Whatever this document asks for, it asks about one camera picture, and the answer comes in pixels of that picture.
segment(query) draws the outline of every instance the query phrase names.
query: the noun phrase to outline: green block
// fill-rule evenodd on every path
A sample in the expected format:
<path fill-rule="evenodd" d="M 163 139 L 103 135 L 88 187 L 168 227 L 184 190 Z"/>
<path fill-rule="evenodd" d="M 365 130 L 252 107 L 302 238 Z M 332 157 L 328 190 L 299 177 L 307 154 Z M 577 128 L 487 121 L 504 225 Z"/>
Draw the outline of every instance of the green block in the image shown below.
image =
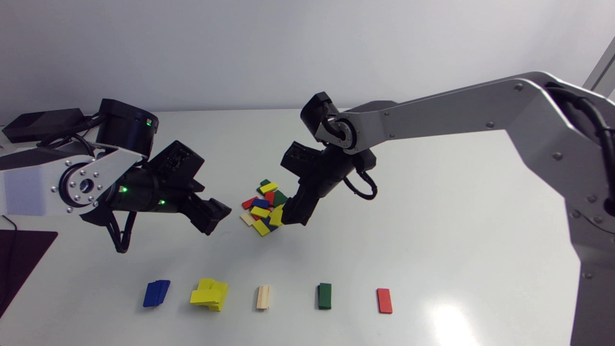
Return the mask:
<path fill-rule="evenodd" d="M 318 309 L 331 309 L 331 284 L 320 283 L 318 285 Z"/>
<path fill-rule="evenodd" d="M 280 204 L 286 203 L 287 200 L 288 200 L 288 197 L 286 197 L 286 195 L 284 195 L 280 190 L 276 190 L 276 192 L 273 195 L 273 206 L 277 207 Z"/>

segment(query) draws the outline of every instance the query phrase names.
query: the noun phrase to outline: black cable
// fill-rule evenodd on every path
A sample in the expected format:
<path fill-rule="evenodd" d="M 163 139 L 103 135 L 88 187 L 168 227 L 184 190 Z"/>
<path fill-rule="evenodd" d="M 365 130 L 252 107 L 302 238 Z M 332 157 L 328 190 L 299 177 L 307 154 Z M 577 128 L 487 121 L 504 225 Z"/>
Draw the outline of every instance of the black cable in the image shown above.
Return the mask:
<path fill-rule="evenodd" d="M 596 108 L 587 97 L 578 96 L 574 92 L 565 90 L 561 87 L 547 87 L 546 89 L 556 98 L 564 99 L 572 103 L 573 107 L 582 111 L 593 124 L 596 130 L 595 134 L 602 148 L 602 158 L 606 170 L 606 179 L 609 185 L 608 199 L 610 201 L 615 201 L 615 143 L 613 143 L 611 137 L 613 129 L 606 125 L 598 108 Z"/>
<path fill-rule="evenodd" d="M 15 230 L 17 231 L 17 225 L 15 224 L 15 222 L 13 222 L 13 220 L 9 219 L 8 217 L 6 217 L 6 215 L 2 215 L 2 217 L 7 220 L 8 222 L 10 222 L 13 227 L 15 228 Z"/>
<path fill-rule="evenodd" d="M 87 134 L 90 132 L 91 129 L 87 129 L 82 135 L 80 135 L 81 137 L 85 138 L 87 136 Z M 56 149 L 59 148 L 63 145 L 69 144 L 71 142 L 71 135 L 67 135 L 66 137 L 64 137 L 63 140 L 59 141 L 59 142 L 54 142 L 51 143 L 47 146 L 47 148 L 51 148 L 51 149 Z"/>
<path fill-rule="evenodd" d="M 60 138 L 65 137 L 67 135 L 76 134 L 78 132 L 89 130 L 89 129 L 93 128 L 93 127 L 96 127 L 96 126 L 102 124 L 103 121 L 105 121 L 105 119 L 106 119 L 105 115 L 96 113 L 88 121 L 86 121 L 83 124 L 79 124 L 77 126 L 73 126 L 73 127 L 69 128 L 69 129 L 62 130 L 60 132 L 56 132 L 54 134 L 48 135 L 43 140 L 38 142 L 36 144 L 36 146 L 37 147 L 47 147 L 54 140 L 60 139 Z"/>
<path fill-rule="evenodd" d="M 6 298 L 6 294 L 7 294 L 7 292 L 9 292 L 10 263 L 11 263 L 11 260 L 13 259 L 13 250 L 15 249 L 15 240 L 17 239 L 17 231 L 19 231 L 19 229 L 17 228 L 17 224 L 15 224 L 15 222 L 13 222 L 13 220 L 9 219 L 5 215 L 2 215 L 2 217 L 5 218 L 8 222 L 10 222 L 13 225 L 13 227 L 15 228 L 15 230 L 13 232 L 13 238 L 10 241 L 9 256 L 8 256 L 8 258 L 6 260 L 6 275 L 4 277 L 4 291 L 2 292 L 2 296 L 0 296 L 0 305 L 2 303 L 4 303 L 4 299 Z"/>
<path fill-rule="evenodd" d="M 135 219 L 137 217 L 136 211 L 131 211 L 128 213 L 128 218 L 126 218 L 126 224 L 124 225 L 124 231 L 119 230 L 119 225 L 117 224 L 117 220 L 113 217 L 109 224 L 107 224 L 107 231 L 109 231 L 109 235 L 111 236 L 111 240 L 115 245 L 116 251 L 120 254 L 125 254 L 128 251 L 128 247 L 130 246 L 130 236 L 132 235 L 132 227 L 135 224 Z"/>
<path fill-rule="evenodd" d="M 350 180 L 348 180 L 347 177 L 344 177 L 344 183 L 346 184 L 346 186 L 352 192 L 354 192 L 355 195 L 357 195 L 357 196 L 359 196 L 359 197 L 361 197 L 363 199 L 367 199 L 368 201 L 371 201 L 372 199 L 376 198 L 376 195 L 378 194 L 378 187 L 376 186 L 376 183 L 374 183 L 374 180 L 372 180 L 372 178 L 365 171 L 357 172 L 357 174 L 359 175 L 359 177 L 361 177 L 361 179 L 363 179 L 366 183 L 368 183 L 370 185 L 370 187 L 371 187 L 371 195 L 368 195 L 366 193 L 362 193 L 356 187 L 354 187 L 354 185 L 350 182 Z"/>
<path fill-rule="evenodd" d="M 322 117 L 322 120 L 320 122 L 322 124 L 322 126 L 325 128 L 325 130 L 327 130 L 327 132 L 329 132 L 330 134 L 334 135 L 336 138 L 341 139 L 341 140 L 346 140 L 346 135 L 344 135 L 344 132 L 343 131 L 337 131 L 329 123 L 329 119 L 327 118 L 327 113 L 329 113 L 329 107 L 327 107 L 326 104 L 323 105 L 323 107 L 325 108 L 325 116 Z"/>

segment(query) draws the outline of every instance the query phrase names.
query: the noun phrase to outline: wooden block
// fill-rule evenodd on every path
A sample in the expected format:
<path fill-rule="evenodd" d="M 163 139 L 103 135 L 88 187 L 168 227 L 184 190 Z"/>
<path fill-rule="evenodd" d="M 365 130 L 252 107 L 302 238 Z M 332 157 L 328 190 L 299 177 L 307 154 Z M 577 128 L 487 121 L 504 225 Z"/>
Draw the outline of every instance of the wooden block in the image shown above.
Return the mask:
<path fill-rule="evenodd" d="M 378 293 L 378 308 L 380 313 L 393 313 L 393 306 L 391 305 L 391 292 L 388 288 L 379 288 L 376 290 Z"/>
<path fill-rule="evenodd" d="M 249 212 L 244 212 L 243 214 L 241 214 L 240 218 L 245 222 L 246 225 L 248 225 L 248 227 L 252 226 L 252 224 L 256 222 L 256 220 Z"/>
<path fill-rule="evenodd" d="M 331 310 L 331 284 L 318 285 L 318 309 Z"/>
<path fill-rule="evenodd" d="M 254 218 L 254 221 L 259 221 L 261 219 L 260 216 L 256 216 L 256 215 L 252 215 L 252 217 Z"/>
<path fill-rule="evenodd" d="M 278 207 L 286 203 L 286 201 L 288 201 L 288 197 L 286 197 L 285 194 L 283 194 L 280 190 L 274 191 L 274 196 L 273 196 L 273 206 L 274 207 Z"/>
<path fill-rule="evenodd" d="M 252 226 L 254 226 L 258 234 L 261 236 L 266 236 L 271 233 L 269 227 L 267 227 L 262 220 L 257 220 Z"/>
<path fill-rule="evenodd" d="M 269 214 L 271 220 L 269 224 L 271 226 L 280 227 L 282 226 L 282 206 L 277 206 L 273 211 Z"/>
<path fill-rule="evenodd" d="M 210 289 L 215 281 L 211 278 L 202 278 L 199 280 L 199 285 L 197 286 L 197 290 Z"/>
<path fill-rule="evenodd" d="M 269 201 L 269 205 L 267 207 L 273 206 L 273 199 L 274 199 L 275 194 L 276 194 L 275 191 L 269 191 L 265 193 L 265 199 Z"/>
<path fill-rule="evenodd" d="M 258 198 L 257 196 L 255 196 L 254 198 L 250 198 L 247 201 L 243 202 L 241 206 L 244 207 L 244 209 L 249 209 L 252 206 L 252 201 L 257 198 Z"/>
<path fill-rule="evenodd" d="M 277 226 L 272 226 L 270 224 L 271 222 L 271 217 L 268 217 L 267 219 L 261 219 L 261 221 L 263 221 L 263 223 L 265 224 L 265 226 L 267 226 L 267 228 L 269 229 L 269 231 L 273 232 L 277 229 Z"/>
<path fill-rule="evenodd" d="M 266 199 L 255 199 L 252 201 L 252 206 L 253 207 L 259 207 L 259 208 L 268 208 L 269 207 L 269 201 Z"/>
<path fill-rule="evenodd" d="M 250 210 L 250 213 L 252 215 L 256 215 L 258 217 L 267 217 L 267 216 L 269 216 L 269 210 L 268 209 L 263 209 L 261 207 L 253 207 Z"/>
<path fill-rule="evenodd" d="M 208 305 L 207 308 L 209 308 L 209 310 L 212 310 L 212 311 L 218 311 L 218 312 L 222 311 L 222 308 L 224 307 L 224 302 L 226 301 L 227 293 L 228 293 L 228 285 L 226 286 L 226 289 L 224 290 L 224 292 L 222 293 L 222 296 L 220 297 L 220 303 Z"/>
<path fill-rule="evenodd" d="M 229 284 L 215 281 L 212 285 L 212 289 L 217 289 L 222 293 L 226 293 L 229 290 Z"/>
<path fill-rule="evenodd" d="M 256 300 L 256 308 L 265 310 L 269 308 L 269 291 L 271 285 L 264 284 L 258 287 L 258 298 Z"/>
<path fill-rule="evenodd" d="M 222 292 L 217 289 L 198 289 L 190 295 L 190 304 L 210 305 L 220 303 Z"/>
<path fill-rule="evenodd" d="M 263 186 L 259 187 L 258 190 L 261 193 L 267 193 L 269 191 L 275 190 L 276 188 L 277 188 L 277 184 L 276 183 L 269 183 L 267 185 L 263 185 Z"/>

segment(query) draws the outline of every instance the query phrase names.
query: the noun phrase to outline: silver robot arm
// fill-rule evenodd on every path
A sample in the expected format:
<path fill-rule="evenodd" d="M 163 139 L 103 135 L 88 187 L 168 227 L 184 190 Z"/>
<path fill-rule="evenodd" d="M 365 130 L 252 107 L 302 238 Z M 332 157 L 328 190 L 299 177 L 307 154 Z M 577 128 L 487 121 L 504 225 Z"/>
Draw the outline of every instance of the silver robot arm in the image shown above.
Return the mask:
<path fill-rule="evenodd" d="M 35 148 L 0 157 L 0 214 L 80 215 L 144 156 L 109 145 L 98 159 L 70 150 Z"/>
<path fill-rule="evenodd" d="M 566 200 L 571 241 L 581 260 L 571 345 L 615 345 L 615 212 L 608 205 L 609 188 L 615 187 L 609 186 L 605 145 L 598 135 L 605 131 L 611 139 L 611 130 L 596 129 L 575 105 L 558 100 L 554 92 L 561 90 L 585 98 L 606 124 L 615 124 L 613 102 L 539 72 L 404 103 L 374 101 L 344 112 L 326 94 L 317 94 L 301 119 L 327 148 L 319 153 L 294 143 L 285 154 L 282 165 L 300 176 L 300 189 L 287 203 L 288 215 L 285 206 L 282 221 L 305 225 L 318 199 L 353 168 L 364 173 L 375 166 L 369 148 L 379 143 L 505 130 L 523 162 Z M 327 161 L 334 151 L 336 159 Z M 344 158 L 352 163 L 328 171 Z"/>

